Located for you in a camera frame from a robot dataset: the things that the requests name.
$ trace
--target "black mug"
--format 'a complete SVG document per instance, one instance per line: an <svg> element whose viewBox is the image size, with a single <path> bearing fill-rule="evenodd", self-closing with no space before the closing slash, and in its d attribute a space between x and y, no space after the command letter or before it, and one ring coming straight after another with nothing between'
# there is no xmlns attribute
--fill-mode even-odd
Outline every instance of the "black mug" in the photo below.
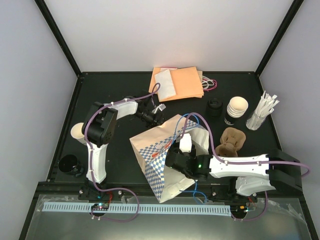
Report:
<svg viewBox="0 0 320 240"><path fill-rule="evenodd" d="M75 177L79 177L84 172L81 162L71 154L65 155L59 160L58 168L62 173Z"/></svg>

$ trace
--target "stacked cups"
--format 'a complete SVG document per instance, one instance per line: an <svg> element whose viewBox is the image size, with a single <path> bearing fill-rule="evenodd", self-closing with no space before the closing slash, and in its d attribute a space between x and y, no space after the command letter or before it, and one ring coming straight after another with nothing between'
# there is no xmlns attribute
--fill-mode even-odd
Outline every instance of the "stacked cups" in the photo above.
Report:
<svg viewBox="0 0 320 240"><path fill-rule="evenodd" d="M243 97L235 96L231 98L228 106L226 107L226 114L224 122L228 125L233 125L248 109L248 102Z"/></svg>

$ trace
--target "black container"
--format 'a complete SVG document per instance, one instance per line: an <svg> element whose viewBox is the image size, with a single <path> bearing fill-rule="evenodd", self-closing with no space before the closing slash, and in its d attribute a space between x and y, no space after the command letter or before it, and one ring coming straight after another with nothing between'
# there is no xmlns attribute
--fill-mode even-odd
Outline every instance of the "black container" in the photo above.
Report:
<svg viewBox="0 0 320 240"><path fill-rule="evenodd" d="M223 110L223 103L218 98L210 99L206 104L206 113L213 118L219 117Z"/></svg>
<svg viewBox="0 0 320 240"><path fill-rule="evenodd" d="M58 168L62 173L75 177L79 177L84 172L81 162L71 154L65 155L59 160Z"/></svg>

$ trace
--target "paper bag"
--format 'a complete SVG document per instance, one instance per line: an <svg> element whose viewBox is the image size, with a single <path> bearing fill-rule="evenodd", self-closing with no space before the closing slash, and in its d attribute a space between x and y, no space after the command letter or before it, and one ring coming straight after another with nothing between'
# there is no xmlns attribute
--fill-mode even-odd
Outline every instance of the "paper bag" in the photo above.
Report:
<svg viewBox="0 0 320 240"><path fill-rule="evenodd" d="M136 159L159 203L174 198L195 183L193 179L186 178L184 174L166 166L167 152L176 138L175 128L177 126L178 136L185 124L186 119L182 118L177 125L180 118L180 115L176 115L161 126L130 138ZM206 129L188 120L186 133L191 135L197 155L209 154L209 132Z"/></svg>

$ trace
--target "orange paper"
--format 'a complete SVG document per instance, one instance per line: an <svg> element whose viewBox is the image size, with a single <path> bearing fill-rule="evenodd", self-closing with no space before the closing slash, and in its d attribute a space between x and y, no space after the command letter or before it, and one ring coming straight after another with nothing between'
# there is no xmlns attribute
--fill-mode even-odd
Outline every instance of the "orange paper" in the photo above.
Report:
<svg viewBox="0 0 320 240"><path fill-rule="evenodd" d="M160 73L160 71L160 67L153 68L149 87L150 93L156 84L155 75ZM204 89L202 87L202 83L199 81L199 75L195 66L171 70L170 73L176 95L168 97L162 100L162 102L192 97L202 98L204 95Z"/></svg>

